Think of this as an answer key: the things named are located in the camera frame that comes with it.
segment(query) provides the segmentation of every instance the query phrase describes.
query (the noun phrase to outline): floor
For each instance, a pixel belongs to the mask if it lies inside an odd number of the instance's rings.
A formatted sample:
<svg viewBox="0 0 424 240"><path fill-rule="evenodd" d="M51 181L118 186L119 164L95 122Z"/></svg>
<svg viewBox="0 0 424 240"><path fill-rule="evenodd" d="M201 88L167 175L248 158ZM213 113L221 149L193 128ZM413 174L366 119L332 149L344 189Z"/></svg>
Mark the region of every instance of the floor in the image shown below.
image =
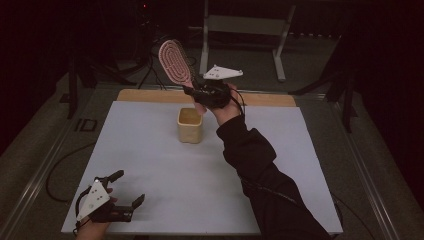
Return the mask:
<svg viewBox="0 0 424 240"><path fill-rule="evenodd" d="M271 53L264 49L243 51L217 44L211 46L209 67L217 64L243 70L243 77L228 80L242 91L287 94L319 78L335 44L329 39L289 37L282 58L287 76L284 83L276 80ZM196 60L195 69L198 69L200 51L196 44L186 48L187 56ZM157 89L157 79L167 89L178 88L166 79L157 59L153 62L157 78L151 73L140 86L148 71L143 68L127 77L137 83L132 88ZM59 103L67 92L65 75L58 82L57 92L1 156L1 239L74 239L60 232L69 210L66 200L76 194L110 104L121 89L128 88L104 76L98 77L95 89L80 86L78 112L73 119L67 119L68 105ZM364 109L360 94L354 95L356 116L351 118L353 133L349 134L340 124L339 104L324 99L327 87L295 99L339 209L344 233L336 239L424 239L424 214ZM76 131L78 119L96 120L98 125L94 131ZM130 235L106 237L133 238ZM150 239L186 237L151 236Z"/></svg>

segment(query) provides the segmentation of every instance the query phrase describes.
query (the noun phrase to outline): dark background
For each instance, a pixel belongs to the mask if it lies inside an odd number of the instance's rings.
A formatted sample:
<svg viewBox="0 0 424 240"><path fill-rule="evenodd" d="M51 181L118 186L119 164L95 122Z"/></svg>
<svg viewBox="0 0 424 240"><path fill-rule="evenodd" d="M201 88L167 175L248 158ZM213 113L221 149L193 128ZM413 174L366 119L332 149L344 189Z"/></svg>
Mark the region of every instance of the dark background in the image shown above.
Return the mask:
<svg viewBox="0 0 424 240"><path fill-rule="evenodd" d="M257 12L258 2L247 2L240 7L240 1L217 0L211 11L278 17L280 10L287 10L282 5L271 8L275 12ZM151 44L143 37L151 31L184 42L188 26L202 26L203 1L101 3L99 8L99 1L93 0L0 1L0 154L55 91L67 72L71 43L104 65L116 67L118 58L143 64ZM424 6L400 0L374 3L306 1L296 10L291 32L342 34L324 72L358 71L356 91L424 208ZM143 25L146 22L154 29ZM138 35L133 29L140 30ZM141 39L137 52L123 47L136 37Z"/></svg>

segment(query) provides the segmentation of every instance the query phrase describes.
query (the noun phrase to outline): black sleeve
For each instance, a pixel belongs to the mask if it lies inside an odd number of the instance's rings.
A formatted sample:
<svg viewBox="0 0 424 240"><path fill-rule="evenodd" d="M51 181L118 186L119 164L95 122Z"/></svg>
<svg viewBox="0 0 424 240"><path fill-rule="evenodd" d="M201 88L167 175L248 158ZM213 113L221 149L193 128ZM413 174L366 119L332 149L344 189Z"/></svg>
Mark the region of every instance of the black sleeve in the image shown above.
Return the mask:
<svg viewBox="0 0 424 240"><path fill-rule="evenodd" d="M264 239L330 239L304 205L296 183L274 165L276 153L256 129L238 116L217 130L224 158L242 180Z"/></svg>

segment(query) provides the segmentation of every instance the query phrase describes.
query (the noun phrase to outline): small wooden box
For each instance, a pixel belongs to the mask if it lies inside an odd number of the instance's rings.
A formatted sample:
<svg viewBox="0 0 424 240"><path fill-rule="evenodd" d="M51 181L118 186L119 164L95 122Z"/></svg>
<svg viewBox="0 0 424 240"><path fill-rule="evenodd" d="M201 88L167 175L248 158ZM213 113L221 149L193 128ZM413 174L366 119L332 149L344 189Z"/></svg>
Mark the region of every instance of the small wooden box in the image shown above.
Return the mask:
<svg viewBox="0 0 424 240"><path fill-rule="evenodd" d="M178 114L178 138L184 143L202 141L203 116L194 108L181 108Z"/></svg>

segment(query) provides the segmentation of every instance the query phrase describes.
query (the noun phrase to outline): white table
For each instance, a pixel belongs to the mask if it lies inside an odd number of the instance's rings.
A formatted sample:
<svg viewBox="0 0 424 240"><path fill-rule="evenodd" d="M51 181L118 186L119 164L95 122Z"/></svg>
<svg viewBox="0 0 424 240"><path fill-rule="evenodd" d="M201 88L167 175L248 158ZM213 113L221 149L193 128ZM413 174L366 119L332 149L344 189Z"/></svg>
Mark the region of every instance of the white table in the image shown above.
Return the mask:
<svg viewBox="0 0 424 240"><path fill-rule="evenodd" d="M155 97L163 101L161 94L167 95L161 92ZM181 95L170 92L169 99L175 94ZM259 97L265 100L285 98L278 95ZM259 234L240 180L222 156L223 144L215 134L217 123L213 115L204 116L201 143L178 141L178 111L181 107L192 106L184 101L113 103L65 219L63 232L74 229L75 200L94 177L108 176L122 169L125 175L110 184L114 188L113 196L119 199L117 205L129 205L142 193L146 194L146 199L135 210L131 223L113 223L108 229L110 233ZM249 105L246 123L249 128L258 128L273 144L278 155L276 165L296 181L306 206L323 227L330 233L342 232L300 109Z"/></svg>

